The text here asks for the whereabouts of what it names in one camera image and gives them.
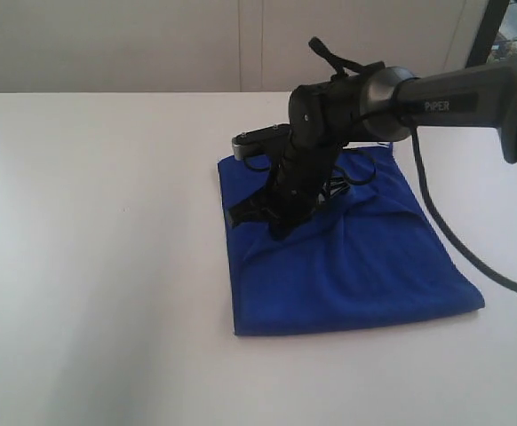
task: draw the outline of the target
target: white table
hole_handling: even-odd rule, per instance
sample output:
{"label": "white table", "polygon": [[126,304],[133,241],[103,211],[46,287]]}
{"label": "white table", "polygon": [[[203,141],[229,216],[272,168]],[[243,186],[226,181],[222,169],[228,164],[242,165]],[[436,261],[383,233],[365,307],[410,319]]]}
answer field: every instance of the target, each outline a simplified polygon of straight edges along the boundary
{"label": "white table", "polygon": [[[0,95],[0,425],[517,424],[517,295],[452,248],[478,313],[233,336],[216,163],[285,122],[287,97]],[[439,209],[517,279],[517,165],[495,131],[421,139]]]}

